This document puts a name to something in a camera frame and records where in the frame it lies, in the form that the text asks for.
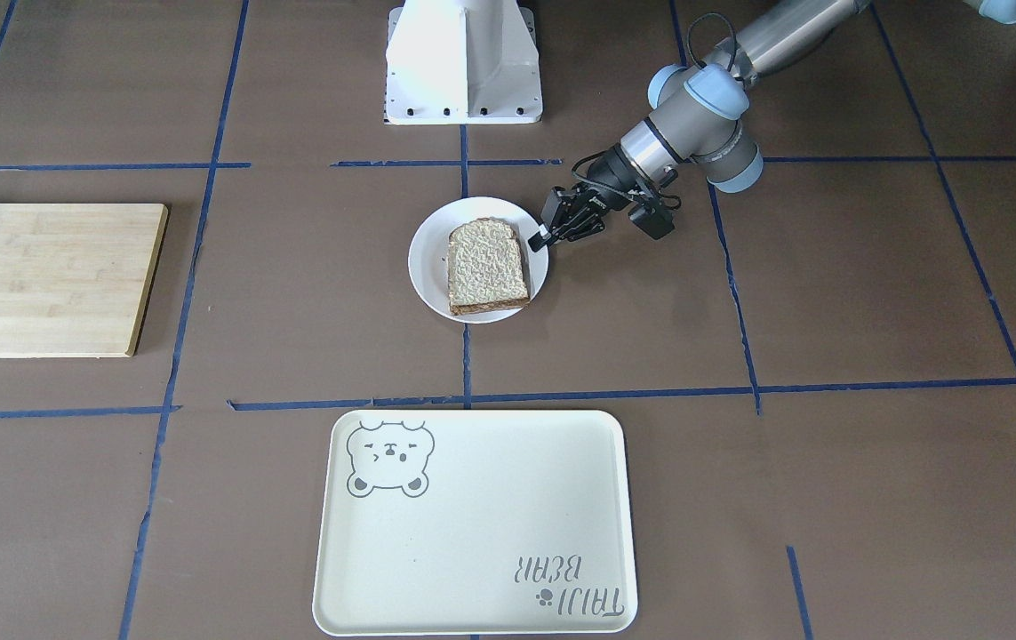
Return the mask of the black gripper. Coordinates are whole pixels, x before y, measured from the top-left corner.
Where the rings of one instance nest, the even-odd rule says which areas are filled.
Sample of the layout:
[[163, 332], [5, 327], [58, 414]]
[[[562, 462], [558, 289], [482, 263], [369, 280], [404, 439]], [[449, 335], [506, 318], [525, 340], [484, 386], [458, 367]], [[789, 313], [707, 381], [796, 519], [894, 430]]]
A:
[[646, 178], [618, 146], [581, 158], [572, 166], [576, 179], [571, 188], [552, 187], [539, 212], [539, 230], [528, 239], [531, 251], [543, 251], [557, 242], [577, 242], [605, 230], [610, 212], [626, 211], [637, 200], [657, 198], [676, 215], [681, 199], [662, 193], [676, 178], [666, 168], [666, 178]]

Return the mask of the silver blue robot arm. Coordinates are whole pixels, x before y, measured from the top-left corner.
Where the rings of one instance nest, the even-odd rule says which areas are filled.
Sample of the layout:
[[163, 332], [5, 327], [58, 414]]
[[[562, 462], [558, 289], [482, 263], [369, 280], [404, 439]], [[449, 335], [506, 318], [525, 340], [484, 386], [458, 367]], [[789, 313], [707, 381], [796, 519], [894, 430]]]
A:
[[661, 239], [674, 230], [680, 204], [665, 189], [683, 164], [698, 166], [723, 193], [755, 185], [764, 157], [743, 124], [748, 91], [866, 9], [865, 1], [780, 1], [744, 28], [731, 28], [711, 52], [659, 69], [647, 86], [649, 114], [610, 148], [577, 162], [572, 187], [549, 191], [529, 250], [598, 234], [611, 212], [626, 212]]

